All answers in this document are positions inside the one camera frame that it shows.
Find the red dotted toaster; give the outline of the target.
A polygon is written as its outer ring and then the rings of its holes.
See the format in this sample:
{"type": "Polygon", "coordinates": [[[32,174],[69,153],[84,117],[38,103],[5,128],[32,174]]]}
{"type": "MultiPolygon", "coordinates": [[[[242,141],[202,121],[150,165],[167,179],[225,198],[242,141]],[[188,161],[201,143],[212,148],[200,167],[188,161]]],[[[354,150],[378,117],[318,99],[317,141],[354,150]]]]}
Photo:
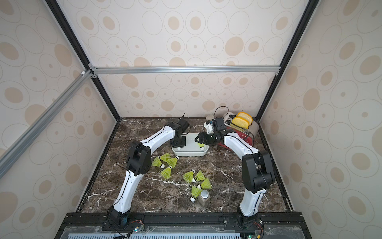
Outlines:
{"type": "Polygon", "coordinates": [[[229,112],[225,117],[224,117],[224,123],[225,125],[234,130],[239,134],[239,136],[248,144],[254,145],[254,139],[255,136],[259,130],[259,125],[258,123],[253,119],[252,124],[248,127],[248,129],[236,127],[234,124],[231,123],[231,121],[237,116],[237,114],[234,114],[232,112],[229,112]]]}

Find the front yellow toast slice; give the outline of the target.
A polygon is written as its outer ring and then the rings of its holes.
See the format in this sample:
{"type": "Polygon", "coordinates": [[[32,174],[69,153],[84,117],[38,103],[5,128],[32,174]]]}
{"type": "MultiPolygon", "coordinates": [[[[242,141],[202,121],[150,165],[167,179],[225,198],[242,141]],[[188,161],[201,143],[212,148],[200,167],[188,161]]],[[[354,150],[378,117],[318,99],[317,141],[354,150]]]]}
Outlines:
{"type": "Polygon", "coordinates": [[[246,119],[242,117],[235,117],[232,121],[232,124],[234,124],[236,127],[248,129],[250,126],[250,122],[248,122],[246,119]]]}

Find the green shuttlecock group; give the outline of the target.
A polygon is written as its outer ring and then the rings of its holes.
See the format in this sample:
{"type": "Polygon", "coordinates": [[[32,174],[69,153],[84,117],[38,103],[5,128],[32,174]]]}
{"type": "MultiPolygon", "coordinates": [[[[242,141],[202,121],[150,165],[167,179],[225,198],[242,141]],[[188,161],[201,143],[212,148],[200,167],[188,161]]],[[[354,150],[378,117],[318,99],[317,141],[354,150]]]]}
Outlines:
{"type": "Polygon", "coordinates": [[[171,178],[171,171],[172,171],[172,166],[168,166],[164,170],[161,171],[161,176],[164,179],[170,179],[171,178]]]}
{"type": "Polygon", "coordinates": [[[158,156],[155,157],[155,159],[152,161],[152,166],[159,167],[161,169],[165,168],[165,164],[163,163],[163,161],[158,156]]]}
{"type": "Polygon", "coordinates": [[[171,158],[170,153],[165,153],[165,154],[159,156],[159,159],[164,161],[164,162],[167,162],[170,158],[171,158]]]}
{"type": "Polygon", "coordinates": [[[178,160],[179,160],[179,157],[178,157],[178,156],[175,156],[175,157],[173,157],[173,158],[168,159],[168,160],[167,160],[167,163],[168,163],[168,165],[171,166],[172,168],[175,168],[176,165],[177,165],[178,160]]]}

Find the yellow toast slice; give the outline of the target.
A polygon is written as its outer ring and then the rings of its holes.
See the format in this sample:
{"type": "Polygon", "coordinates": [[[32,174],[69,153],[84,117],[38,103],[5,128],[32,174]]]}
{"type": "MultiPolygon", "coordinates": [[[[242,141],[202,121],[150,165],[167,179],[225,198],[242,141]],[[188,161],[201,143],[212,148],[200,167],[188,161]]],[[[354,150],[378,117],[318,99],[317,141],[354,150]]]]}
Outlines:
{"type": "Polygon", "coordinates": [[[246,121],[249,123],[249,125],[251,125],[252,122],[253,122],[253,118],[252,118],[249,114],[247,114],[247,113],[245,113],[245,112],[239,112],[239,113],[237,114],[237,117],[246,120],[246,121]]]}
{"type": "Polygon", "coordinates": [[[250,126],[250,122],[248,122],[246,119],[242,117],[235,117],[232,121],[232,124],[234,124],[236,127],[248,129],[250,126]]]}

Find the green shuttlecock top group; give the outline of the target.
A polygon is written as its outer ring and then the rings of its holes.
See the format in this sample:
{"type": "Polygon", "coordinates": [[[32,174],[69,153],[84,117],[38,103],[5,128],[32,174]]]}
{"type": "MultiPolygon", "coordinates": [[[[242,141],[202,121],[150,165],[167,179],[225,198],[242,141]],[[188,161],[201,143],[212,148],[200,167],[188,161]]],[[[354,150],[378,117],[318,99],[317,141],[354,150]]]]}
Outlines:
{"type": "Polygon", "coordinates": [[[167,162],[170,158],[171,158],[170,153],[165,153],[165,154],[159,156],[159,159],[164,161],[164,162],[167,162]]]}

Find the metal lidded shaker jar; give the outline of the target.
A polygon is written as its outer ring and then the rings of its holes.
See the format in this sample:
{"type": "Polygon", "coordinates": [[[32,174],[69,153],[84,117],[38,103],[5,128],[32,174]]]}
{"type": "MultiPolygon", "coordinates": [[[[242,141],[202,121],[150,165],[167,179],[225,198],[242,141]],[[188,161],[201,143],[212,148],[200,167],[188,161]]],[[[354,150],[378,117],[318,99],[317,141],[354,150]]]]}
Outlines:
{"type": "Polygon", "coordinates": [[[207,190],[202,190],[198,196],[198,202],[202,207],[206,207],[210,200],[210,194],[207,190]]]}

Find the green shuttlecock right low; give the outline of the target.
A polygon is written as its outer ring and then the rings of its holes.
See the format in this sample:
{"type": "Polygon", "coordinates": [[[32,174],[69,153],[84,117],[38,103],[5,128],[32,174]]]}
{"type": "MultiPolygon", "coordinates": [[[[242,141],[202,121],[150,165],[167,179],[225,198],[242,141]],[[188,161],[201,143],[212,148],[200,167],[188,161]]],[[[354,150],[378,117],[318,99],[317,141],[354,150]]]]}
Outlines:
{"type": "Polygon", "coordinates": [[[200,185],[197,186],[200,189],[211,189],[211,183],[210,180],[207,178],[205,179],[200,185]]]}

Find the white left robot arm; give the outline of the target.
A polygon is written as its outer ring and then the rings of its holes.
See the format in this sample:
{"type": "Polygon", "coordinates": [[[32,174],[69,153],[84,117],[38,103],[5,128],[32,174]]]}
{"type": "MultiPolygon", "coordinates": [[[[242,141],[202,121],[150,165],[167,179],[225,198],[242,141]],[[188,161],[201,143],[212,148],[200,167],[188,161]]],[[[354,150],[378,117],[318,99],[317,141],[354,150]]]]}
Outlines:
{"type": "Polygon", "coordinates": [[[109,225],[114,230],[125,229],[128,225],[132,199],[141,178],[152,166],[152,153],[167,141],[172,146],[185,146],[184,134],[189,126],[187,120],[179,119],[178,122],[166,124],[158,132],[142,141],[131,142],[124,167],[125,179],[115,202],[109,207],[106,215],[109,225]]]}

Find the silver left aluminium rail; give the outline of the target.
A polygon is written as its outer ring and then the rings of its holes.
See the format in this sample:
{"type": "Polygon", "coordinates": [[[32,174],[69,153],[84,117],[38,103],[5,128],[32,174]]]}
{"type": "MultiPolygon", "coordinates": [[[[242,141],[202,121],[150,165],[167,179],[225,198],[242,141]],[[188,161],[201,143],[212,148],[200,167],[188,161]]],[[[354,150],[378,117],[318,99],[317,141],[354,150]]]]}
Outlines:
{"type": "Polygon", "coordinates": [[[65,107],[75,93],[91,77],[92,70],[82,72],[71,85],[59,95],[44,113],[19,137],[19,139],[2,155],[1,158],[1,177],[11,169],[27,148],[35,141],[41,132],[65,107]]]}

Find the silver horizontal aluminium rail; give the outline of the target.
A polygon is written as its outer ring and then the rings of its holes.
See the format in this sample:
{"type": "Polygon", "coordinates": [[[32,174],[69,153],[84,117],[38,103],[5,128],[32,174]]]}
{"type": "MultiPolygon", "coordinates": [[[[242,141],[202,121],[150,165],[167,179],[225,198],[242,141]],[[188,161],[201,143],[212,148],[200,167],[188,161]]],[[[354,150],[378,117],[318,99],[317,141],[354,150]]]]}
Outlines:
{"type": "Polygon", "coordinates": [[[279,72],[278,65],[254,66],[150,66],[150,67],[95,67],[90,69],[96,74],[197,74],[197,73],[254,73],[279,72]]]}

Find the back yellow toast slice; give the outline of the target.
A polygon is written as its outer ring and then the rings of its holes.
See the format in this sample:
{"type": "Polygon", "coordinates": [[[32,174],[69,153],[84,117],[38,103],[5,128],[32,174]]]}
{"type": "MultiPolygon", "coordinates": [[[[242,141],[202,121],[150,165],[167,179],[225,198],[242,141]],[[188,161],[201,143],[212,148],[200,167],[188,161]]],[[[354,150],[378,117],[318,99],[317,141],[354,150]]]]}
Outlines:
{"type": "Polygon", "coordinates": [[[247,114],[247,113],[245,113],[245,112],[239,112],[239,113],[237,114],[237,117],[246,120],[246,121],[249,123],[249,125],[251,125],[252,122],[253,122],[253,118],[252,118],[249,114],[247,114]]]}

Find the white storage box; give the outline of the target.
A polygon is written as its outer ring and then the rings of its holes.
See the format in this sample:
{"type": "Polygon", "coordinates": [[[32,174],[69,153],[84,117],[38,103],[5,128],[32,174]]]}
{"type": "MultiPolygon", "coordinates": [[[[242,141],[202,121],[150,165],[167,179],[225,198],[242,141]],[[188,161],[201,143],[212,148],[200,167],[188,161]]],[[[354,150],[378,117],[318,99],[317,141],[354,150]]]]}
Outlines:
{"type": "Polygon", "coordinates": [[[209,150],[209,146],[205,144],[204,150],[200,150],[200,147],[198,146],[198,142],[195,141],[195,138],[198,136],[198,133],[188,133],[186,136],[186,146],[179,148],[179,147],[172,147],[172,151],[176,156],[204,156],[206,155],[207,151],[209,150]]]}

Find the clear jar with powder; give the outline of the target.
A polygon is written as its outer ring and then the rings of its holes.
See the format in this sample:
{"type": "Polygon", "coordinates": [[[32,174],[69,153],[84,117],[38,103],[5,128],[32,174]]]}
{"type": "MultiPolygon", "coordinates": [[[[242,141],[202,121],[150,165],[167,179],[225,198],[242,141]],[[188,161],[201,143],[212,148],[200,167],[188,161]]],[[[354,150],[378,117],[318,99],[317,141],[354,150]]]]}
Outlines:
{"type": "Polygon", "coordinates": [[[206,120],[207,121],[211,121],[211,120],[213,120],[214,119],[214,115],[207,115],[206,116],[206,120]]]}

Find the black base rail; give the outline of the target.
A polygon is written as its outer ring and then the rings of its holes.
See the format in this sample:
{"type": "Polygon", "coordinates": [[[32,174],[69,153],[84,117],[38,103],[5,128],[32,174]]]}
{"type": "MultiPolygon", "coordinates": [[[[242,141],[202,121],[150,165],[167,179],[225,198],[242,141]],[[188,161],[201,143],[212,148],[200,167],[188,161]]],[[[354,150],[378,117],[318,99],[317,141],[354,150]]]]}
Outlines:
{"type": "Polygon", "coordinates": [[[300,212],[258,213],[130,213],[122,228],[107,213],[68,213],[57,239],[310,239],[300,212]]]}

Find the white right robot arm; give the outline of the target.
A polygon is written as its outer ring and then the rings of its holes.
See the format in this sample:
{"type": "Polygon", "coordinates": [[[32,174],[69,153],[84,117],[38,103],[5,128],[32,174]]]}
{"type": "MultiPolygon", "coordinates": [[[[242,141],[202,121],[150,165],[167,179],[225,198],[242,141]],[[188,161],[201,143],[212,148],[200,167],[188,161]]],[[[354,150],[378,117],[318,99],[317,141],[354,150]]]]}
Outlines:
{"type": "Polygon", "coordinates": [[[228,129],[224,118],[214,118],[204,123],[205,131],[195,138],[195,142],[209,146],[224,144],[242,160],[242,181],[246,188],[238,207],[238,224],[249,227],[256,222],[258,208],[263,196],[275,182],[272,159],[267,151],[249,145],[239,134],[228,129]]]}

